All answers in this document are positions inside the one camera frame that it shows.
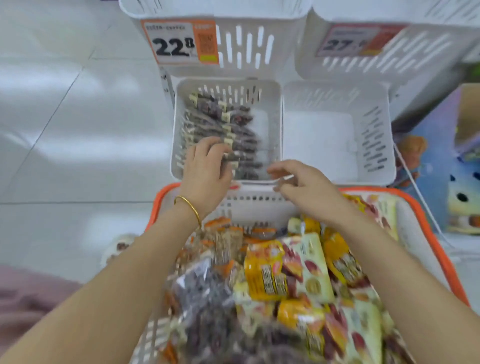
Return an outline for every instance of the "gold bangle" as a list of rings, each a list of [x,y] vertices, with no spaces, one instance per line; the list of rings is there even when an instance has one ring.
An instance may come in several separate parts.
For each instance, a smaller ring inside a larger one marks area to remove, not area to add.
[[[198,227],[201,229],[202,228],[202,220],[200,219],[200,215],[198,214],[197,210],[193,207],[192,203],[183,196],[177,196],[177,197],[174,198],[173,204],[177,203],[178,198],[185,201],[188,204],[188,206],[190,206],[192,208],[193,212],[195,213],[195,216],[197,217]]]

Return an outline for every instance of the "left hand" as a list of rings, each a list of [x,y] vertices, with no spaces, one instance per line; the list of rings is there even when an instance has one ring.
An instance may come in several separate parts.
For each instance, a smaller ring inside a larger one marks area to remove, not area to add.
[[[210,136],[187,150],[180,196],[185,197],[204,219],[222,202],[232,182],[230,163],[221,170],[224,153],[231,152],[221,138]]]

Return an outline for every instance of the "price label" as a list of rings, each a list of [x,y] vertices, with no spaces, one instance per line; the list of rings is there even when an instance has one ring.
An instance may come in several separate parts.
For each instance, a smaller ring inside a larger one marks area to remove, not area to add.
[[[142,20],[158,64],[218,64],[213,20]]]
[[[316,56],[376,56],[405,27],[395,24],[335,24]]]

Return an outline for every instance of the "qr code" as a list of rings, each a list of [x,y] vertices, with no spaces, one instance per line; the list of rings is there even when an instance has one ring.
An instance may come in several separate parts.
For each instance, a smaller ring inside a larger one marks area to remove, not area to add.
[[[213,35],[209,34],[199,34],[198,38],[200,40],[200,52],[201,53],[214,53],[215,52],[215,40]]]

